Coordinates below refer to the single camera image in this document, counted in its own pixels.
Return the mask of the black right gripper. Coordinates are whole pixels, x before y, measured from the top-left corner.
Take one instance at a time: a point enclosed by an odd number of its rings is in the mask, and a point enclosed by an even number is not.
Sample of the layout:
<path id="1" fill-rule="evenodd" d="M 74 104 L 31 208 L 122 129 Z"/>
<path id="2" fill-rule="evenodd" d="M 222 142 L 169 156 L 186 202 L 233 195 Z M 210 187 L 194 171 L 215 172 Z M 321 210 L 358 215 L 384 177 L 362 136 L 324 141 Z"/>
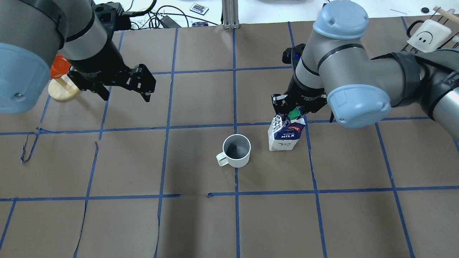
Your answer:
<path id="1" fill-rule="evenodd" d="M 283 95 L 272 94 L 271 101 L 276 115 L 285 116 L 299 107 L 301 113 L 316 113 L 327 104 L 323 89 L 305 86 L 292 76 L 287 91 Z"/>

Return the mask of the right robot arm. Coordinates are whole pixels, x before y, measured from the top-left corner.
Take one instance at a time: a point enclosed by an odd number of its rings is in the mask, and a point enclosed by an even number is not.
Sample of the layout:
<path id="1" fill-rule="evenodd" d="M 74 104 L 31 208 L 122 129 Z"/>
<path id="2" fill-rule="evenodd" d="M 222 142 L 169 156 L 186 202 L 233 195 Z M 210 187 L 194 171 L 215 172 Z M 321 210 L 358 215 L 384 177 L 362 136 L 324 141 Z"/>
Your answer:
<path id="1" fill-rule="evenodd" d="M 283 95 L 272 95 L 282 119 L 329 105 L 336 122 L 361 128 L 391 109 L 420 104 L 430 119 L 458 138 L 458 50 L 392 52 L 370 59 L 361 43 L 369 24 L 363 7 L 347 0 L 323 6 L 308 42 L 288 48 L 283 62 L 293 76 Z"/>

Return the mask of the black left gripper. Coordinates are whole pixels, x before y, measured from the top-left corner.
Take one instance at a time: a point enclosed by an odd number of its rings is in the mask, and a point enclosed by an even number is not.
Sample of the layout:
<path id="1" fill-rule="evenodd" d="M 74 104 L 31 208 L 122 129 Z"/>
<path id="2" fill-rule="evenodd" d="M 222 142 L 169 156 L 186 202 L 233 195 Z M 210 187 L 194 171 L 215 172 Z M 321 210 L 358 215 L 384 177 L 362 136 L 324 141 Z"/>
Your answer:
<path id="1" fill-rule="evenodd" d="M 84 60 L 68 60 L 89 82 L 79 82 L 81 91 L 89 90 L 102 100 L 108 101 L 110 92 L 102 84 L 119 86 L 139 93 L 145 102 L 150 102 L 156 87 L 156 79 L 144 64 L 129 68 L 114 43 L 105 43 L 93 57 Z"/>

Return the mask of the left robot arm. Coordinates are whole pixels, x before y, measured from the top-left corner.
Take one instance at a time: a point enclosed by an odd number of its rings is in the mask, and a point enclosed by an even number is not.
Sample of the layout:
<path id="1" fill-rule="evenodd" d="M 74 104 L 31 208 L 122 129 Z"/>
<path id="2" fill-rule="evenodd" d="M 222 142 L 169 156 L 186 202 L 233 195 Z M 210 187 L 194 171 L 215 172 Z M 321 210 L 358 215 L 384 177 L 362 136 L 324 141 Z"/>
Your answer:
<path id="1" fill-rule="evenodd" d="M 2 0 L 0 8 L 1 113 L 36 105 L 57 54 L 70 63 L 64 74 L 79 90 L 107 101 L 107 87 L 118 86 L 150 101 L 156 79 L 144 64 L 129 68 L 112 41 L 142 12 L 92 0 Z"/>

